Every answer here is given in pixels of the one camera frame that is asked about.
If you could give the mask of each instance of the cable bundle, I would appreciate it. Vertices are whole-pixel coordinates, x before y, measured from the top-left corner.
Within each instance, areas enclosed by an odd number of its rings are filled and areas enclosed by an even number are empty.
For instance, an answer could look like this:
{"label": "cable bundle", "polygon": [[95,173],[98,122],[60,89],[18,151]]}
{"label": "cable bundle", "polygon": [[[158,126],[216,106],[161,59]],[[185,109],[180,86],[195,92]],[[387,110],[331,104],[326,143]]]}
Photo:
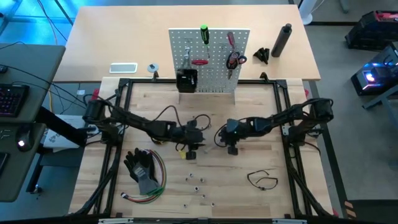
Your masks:
{"label": "cable bundle", "polygon": [[145,149],[145,150],[152,154],[152,157],[157,161],[157,163],[160,167],[160,173],[161,173],[161,179],[162,179],[162,181],[160,182],[161,188],[159,190],[157,190],[156,192],[153,192],[151,195],[148,195],[147,197],[143,197],[143,198],[131,197],[124,192],[121,193],[122,198],[125,198],[132,202],[141,203],[141,204],[151,203],[151,202],[155,201],[156,199],[158,199],[162,195],[164,189],[166,188],[166,180],[167,180],[166,166],[164,164],[164,161],[160,157],[160,155],[156,151],[148,150],[148,149]]}

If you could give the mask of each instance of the gray floor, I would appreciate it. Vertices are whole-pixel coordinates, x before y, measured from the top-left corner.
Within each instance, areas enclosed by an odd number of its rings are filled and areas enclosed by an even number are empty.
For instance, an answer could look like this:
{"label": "gray floor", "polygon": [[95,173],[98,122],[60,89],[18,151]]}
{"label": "gray floor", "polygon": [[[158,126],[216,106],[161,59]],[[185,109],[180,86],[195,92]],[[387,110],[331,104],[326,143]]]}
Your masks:
{"label": "gray floor", "polygon": [[[54,6],[53,1],[42,1],[50,16],[61,18],[62,14]],[[362,14],[370,10],[394,8],[393,1],[373,2],[352,0],[351,14],[343,14],[337,0],[326,0],[314,12],[314,20],[327,21],[357,21]],[[66,10],[75,17],[78,7],[82,5],[123,5],[123,4],[286,4],[287,1],[61,1]],[[17,18],[26,16],[42,16],[35,1],[23,1],[16,12]],[[65,21],[57,23],[57,27],[67,38],[71,29]],[[333,98],[335,119],[329,123],[331,138],[337,156],[341,176],[349,199],[398,199],[398,151],[397,130],[390,124],[386,112],[382,107],[370,111],[362,109],[361,104],[366,98],[360,98],[354,92],[349,81],[350,76],[376,53],[361,50],[349,50],[344,43],[344,36],[350,27],[306,27],[308,38],[317,61],[322,80],[317,83],[320,96]],[[60,35],[57,35],[59,44],[65,44]],[[0,42],[23,41],[27,44],[53,44],[53,36],[48,23],[39,20],[36,22],[10,22],[0,35]],[[76,93],[78,84],[61,84],[71,93]],[[80,89],[92,93],[99,88],[98,83],[82,84]],[[64,102],[67,108],[70,103]],[[59,99],[53,96],[55,113],[62,111]],[[72,106],[65,114],[82,114],[77,106]],[[322,151],[326,181],[333,207],[341,213],[336,189],[331,176],[328,158],[322,140],[318,141]],[[33,217],[49,217],[64,215],[68,210],[77,168],[45,167],[39,184],[45,192],[41,196],[29,195],[24,191],[14,203],[0,203],[0,220],[13,220]]]}

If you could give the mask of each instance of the keyboard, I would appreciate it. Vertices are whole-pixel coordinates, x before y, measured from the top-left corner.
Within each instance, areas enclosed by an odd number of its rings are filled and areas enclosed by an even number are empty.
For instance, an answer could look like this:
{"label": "keyboard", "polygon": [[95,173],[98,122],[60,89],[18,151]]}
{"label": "keyboard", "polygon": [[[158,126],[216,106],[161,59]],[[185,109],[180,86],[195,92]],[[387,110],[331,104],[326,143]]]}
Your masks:
{"label": "keyboard", "polygon": [[28,92],[27,85],[0,84],[0,117],[18,116]]}

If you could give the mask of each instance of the computer mouse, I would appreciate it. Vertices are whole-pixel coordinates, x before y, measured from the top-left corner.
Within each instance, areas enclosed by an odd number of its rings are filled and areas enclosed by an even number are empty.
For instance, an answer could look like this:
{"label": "computer mouse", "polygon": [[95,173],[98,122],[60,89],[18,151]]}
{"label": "computer mouse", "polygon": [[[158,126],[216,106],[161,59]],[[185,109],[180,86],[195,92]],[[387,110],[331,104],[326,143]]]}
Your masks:
{"label": "computer mouse", "polygon": [[15,137],[17,147],[21,152],[31,150],[35,144],[33,137],[33,124],[20,125]]}

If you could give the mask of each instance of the black water bottle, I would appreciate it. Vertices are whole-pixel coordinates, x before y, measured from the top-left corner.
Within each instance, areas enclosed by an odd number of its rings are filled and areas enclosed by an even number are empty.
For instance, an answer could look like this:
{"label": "black water bottle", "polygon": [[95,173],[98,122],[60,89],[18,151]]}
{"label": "black water bottle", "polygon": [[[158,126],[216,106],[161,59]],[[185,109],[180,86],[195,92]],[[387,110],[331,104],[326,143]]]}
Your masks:
{"label": "black water bottle", "polygon": [[276,39],[274,48],[272,49],[272,52],[271,52],[271,55],[273,57],[280,56],[291,33],[292,33],[292,25],[291,24],[286,24],[286,26],[283,26],[281,28],[281,30],[279,32],[279,36]]}

